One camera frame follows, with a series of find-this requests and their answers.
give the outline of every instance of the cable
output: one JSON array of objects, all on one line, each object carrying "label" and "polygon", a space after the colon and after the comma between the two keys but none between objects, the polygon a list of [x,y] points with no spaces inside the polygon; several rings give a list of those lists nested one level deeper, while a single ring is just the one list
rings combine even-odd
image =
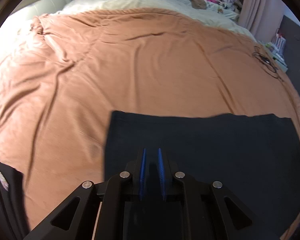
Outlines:
[{"label": "cable", "polygon": [[260,48],[258,46],[254,46],[254,49],[255,52],[252,53],[252,56],[259,60],[261,64],[266,66],[266,69],[262,68],[264,72],[266,72],[273,78],[280,79],[282,82],[284,82],[284,80],[278,74],[278,68],[271,63],[270,59],[265,55],[259,53]]}]

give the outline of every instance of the bed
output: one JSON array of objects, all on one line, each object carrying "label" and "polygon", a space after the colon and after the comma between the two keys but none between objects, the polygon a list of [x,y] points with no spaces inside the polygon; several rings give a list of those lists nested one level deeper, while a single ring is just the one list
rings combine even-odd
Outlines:
[{"label": "bed", "polygon": [[103,181],[113,110],[275,114],[300,140],[300,97],[252,57],[258,44],[233,13],[189,0],[73,0],[22,26],[0,55],[0,161],[24,174],[30,228],[81,182]]}]

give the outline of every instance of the screw head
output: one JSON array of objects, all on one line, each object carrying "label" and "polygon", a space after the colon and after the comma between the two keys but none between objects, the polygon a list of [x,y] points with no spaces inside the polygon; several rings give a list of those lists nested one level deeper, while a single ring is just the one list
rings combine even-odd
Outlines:
[{"label": "screw head", "polygon": [[128,171],[123,171],[120,173],[121,178],[127,178],[130,176],[130,173]]},{"label": "screw head", "polygon": [[84,188],[90,188],[91,186],[92,186],[91,181],[85,181],[84,183],[82,183],[82,187]]},{"label": "screw head", "polygon": [[178,171],[176,172],[176,174],[174,174],[177,178],[182,179],[185,177],[185,174],[182,171]]},{"label": "screw head", "polygon": [[216,180],[212,183],[212,186],[215,188],[222,188],[222,182]]}]

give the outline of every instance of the pink curtain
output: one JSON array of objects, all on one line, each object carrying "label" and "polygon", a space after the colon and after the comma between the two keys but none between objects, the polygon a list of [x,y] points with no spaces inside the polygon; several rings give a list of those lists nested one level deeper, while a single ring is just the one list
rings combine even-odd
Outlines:
[{"label": "pink curtain", "polygon": [[258,41],[268,42],[284,14],[281,0],[244,0],[238,24],[248,29]]}]

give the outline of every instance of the white sheet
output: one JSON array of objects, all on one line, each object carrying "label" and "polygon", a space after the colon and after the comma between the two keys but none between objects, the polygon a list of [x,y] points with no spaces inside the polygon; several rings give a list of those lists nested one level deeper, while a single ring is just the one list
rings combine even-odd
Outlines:
[{"label": "white sheet", "polygon": [[73,0],[59,13],[76,14],[96,9],[163,8],[182,13],[211,27],[224,28],[235,33],[245,34],[255,40],[247,29],[232,21],[238,17],[237,13],[227,9],[223,9],[223,14],[217,13],[220,6],[206,2],[209,5],[208,9],[201,10],[192,8],[190,0]]},{"label": "white sheet", "polygon": [[22,41],[31,28],[32,20],[20,18],[20,15],[12,14],[0,28],[0,61],[7,54],[18,48],[18,41]]}]

